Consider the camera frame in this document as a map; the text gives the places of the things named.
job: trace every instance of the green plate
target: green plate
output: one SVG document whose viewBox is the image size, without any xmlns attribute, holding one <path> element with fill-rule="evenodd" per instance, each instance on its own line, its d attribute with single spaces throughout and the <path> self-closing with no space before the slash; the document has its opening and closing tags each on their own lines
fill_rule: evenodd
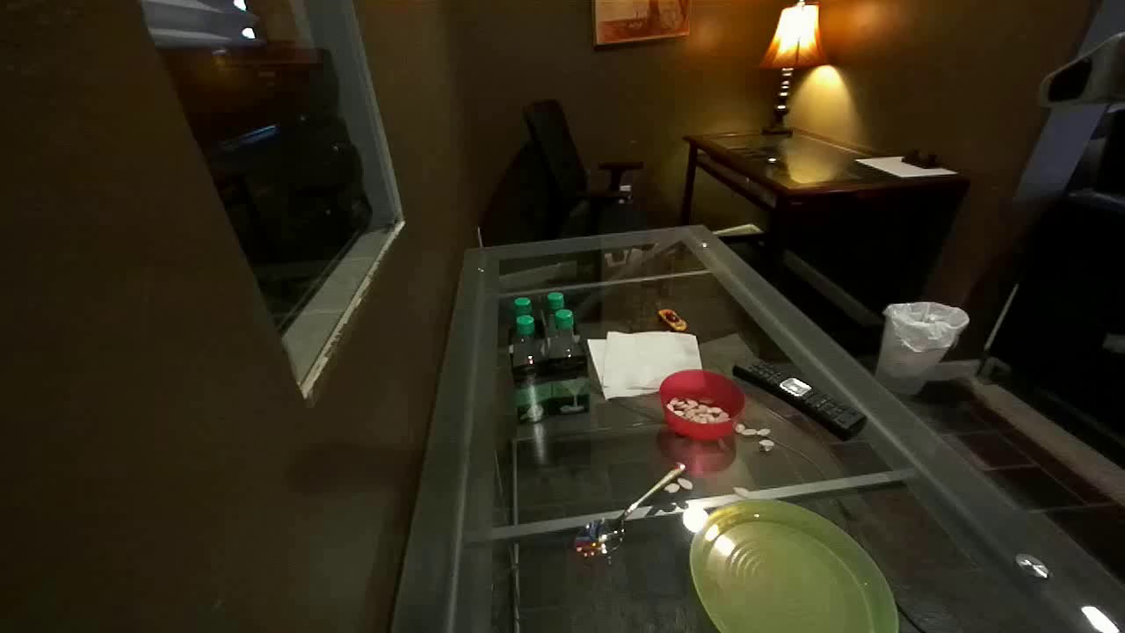
<svg viewBox="0 0 1125 633">
<path fill-rule="evenodd" d="M 693 538 L 693 584 L 721 633 L 896 633 L 872 556 L 791 503 L 714 510 Z"/>
</svg>

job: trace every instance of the glass table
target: glass table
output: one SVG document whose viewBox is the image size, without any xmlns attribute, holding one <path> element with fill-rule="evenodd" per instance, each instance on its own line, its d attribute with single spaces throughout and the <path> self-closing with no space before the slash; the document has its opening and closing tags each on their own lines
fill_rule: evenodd
<svg viewBox="0 0 1125 633">
<path fill-rule="evenodd" d="M 773 447 L 693 443 L 664 429 L 654 394 L 605 401 L 594 380 L 587 415 L 517 426 L 510 302 L 548 292 L 566 295 L 587 338 L 661 331 L 657 309 L 671 306 L 707 369 L 791 362 L 868 422 L 837 440 L 738 383 L 742 422 L 770 429 Z M 591 524 L 622 517 L 675 464 L 689 485 L 657 489 L 626 513 L 608 556 L 577 556 Z M 693 580 L 693 542 L 707 528 L 689 517 L 763 499 L 816 513 L 882 570 L 889 629 L 1125 622 L 1125 587 L 1097 559 L 974 471 L 721 239 L 657 229 L 468 253 L 394 629 L 717 629 Z M 784 591 L 812 605 L 823 587 Z"/>
</svg>

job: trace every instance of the table lamp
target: table lamp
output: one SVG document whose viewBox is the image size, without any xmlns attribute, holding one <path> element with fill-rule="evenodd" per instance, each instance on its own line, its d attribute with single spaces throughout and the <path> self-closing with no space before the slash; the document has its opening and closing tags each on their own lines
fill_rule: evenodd
<svg viewBox="0 0 1125 633">
<path fill-rule="evenodd" d="M 763 130 L 766 137 L 788 137 L 791 130 L 784 127 L 788 116 L 788 95 L 795 84 L 798 67 L 816 67 L 823 60 L 819 49 L 819 7 L 798 0 L 795 7 L 784 7 L 777 18 L 773 42 L 763 56 L 766 70 L 780 70 L 777 84 L 777 106 L 773 106 L 773 123 Z"/>
</svg>

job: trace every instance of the picture frame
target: picture frame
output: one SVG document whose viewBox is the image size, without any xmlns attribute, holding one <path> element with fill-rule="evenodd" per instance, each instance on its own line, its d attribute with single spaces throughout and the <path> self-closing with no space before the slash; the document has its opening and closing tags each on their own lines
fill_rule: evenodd
<svg viewBox="0 0 1125 633">
<path fill-rule="evenodd" d="M 594 46 L 629 46 L 689 35 L 693 0 L 594 0 Z"/>
</svg>

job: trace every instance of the lampshade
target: lampshade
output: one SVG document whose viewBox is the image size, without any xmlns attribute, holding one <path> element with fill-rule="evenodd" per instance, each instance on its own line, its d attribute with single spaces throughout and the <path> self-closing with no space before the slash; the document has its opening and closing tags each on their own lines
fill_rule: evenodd
<svg viewBox="0 0 1125 633">
<path fill-rule="evenodd" d="M 816 67 L 823 60 L 819 49 L 819 7 L 795 4 L 777 18 L 773 42 L 763 56 L 763 67 Z"/>
</svg>

